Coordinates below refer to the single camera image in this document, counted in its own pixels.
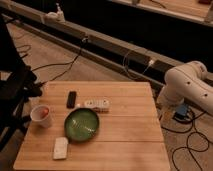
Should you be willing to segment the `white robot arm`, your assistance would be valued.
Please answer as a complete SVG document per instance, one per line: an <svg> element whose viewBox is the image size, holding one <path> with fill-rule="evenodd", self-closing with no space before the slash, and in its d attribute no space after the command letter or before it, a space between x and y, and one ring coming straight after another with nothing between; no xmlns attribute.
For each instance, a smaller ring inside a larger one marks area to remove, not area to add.
<svg viewBox="0 0 213 171"><path fill-rule="evenodd" d="M204 82L207 68L200 61L191 61L169 69L165 85L157 101L163 106L178 106L185 98L213 115L213 87Z"/></svg>

